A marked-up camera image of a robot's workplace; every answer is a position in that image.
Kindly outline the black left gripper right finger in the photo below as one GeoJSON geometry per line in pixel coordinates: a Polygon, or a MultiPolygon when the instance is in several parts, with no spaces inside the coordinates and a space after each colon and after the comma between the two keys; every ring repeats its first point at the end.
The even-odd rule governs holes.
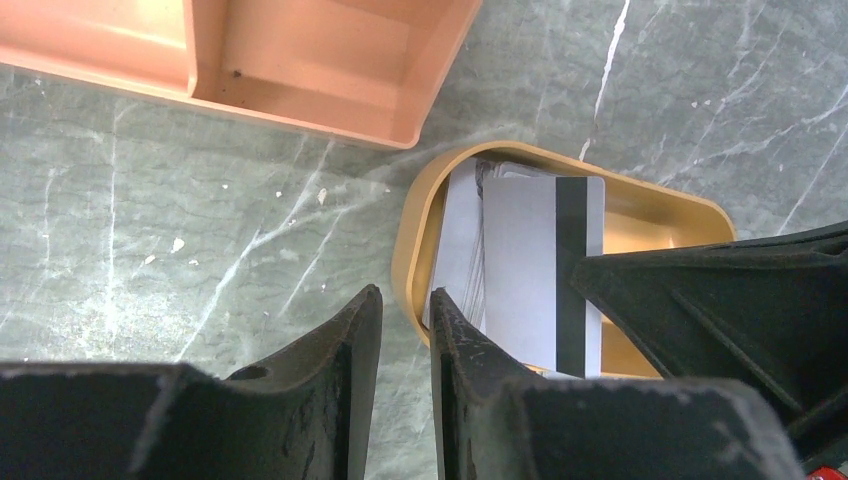
{"type": "Polygon", "coordinates": [[[443,479],[801,479],[776,414],[726,379],[547,379],[430,297],[443,479]]]}

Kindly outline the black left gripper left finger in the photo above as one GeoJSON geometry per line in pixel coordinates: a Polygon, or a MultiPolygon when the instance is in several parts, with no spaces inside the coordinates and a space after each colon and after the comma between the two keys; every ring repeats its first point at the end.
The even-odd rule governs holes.
{"type": "Polygon", "coordinates": [[[5,479],[360,479],[383,300],[229,377],[187,363],[1,366],[5,479]]]}

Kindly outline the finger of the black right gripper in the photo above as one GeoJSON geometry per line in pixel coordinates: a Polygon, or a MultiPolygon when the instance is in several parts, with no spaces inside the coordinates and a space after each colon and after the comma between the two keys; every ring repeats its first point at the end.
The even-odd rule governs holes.
{"type": "Polygon", "coordinates": [[[665,377],[756,389],[804,458],[847,454],[847,226],[576,263],[572,286],[665,377]]]}

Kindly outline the yellow oval tray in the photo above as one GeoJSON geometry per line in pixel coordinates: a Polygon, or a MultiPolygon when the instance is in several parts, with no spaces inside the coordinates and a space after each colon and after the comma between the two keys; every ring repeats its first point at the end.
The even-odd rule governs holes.
{"type": "MultiPolygon", "coordinates": [[[[401,215],[392,259],[395,297],[423,340],[430,337],[429,282],[442,224],[448,175],[472,157],[507,161],[550,176],[600,177],[605,182],[602,254],[729,242],[736,231],[715,203],[616,174],[528,144],[497,141],[451,150],[414,180],[401,215]]],[[[601,373],[597,377],[653,377],[655,368],[601,313],[601,373]]],[[[577,378],[528,366],[549,377],[577,378]]]]}

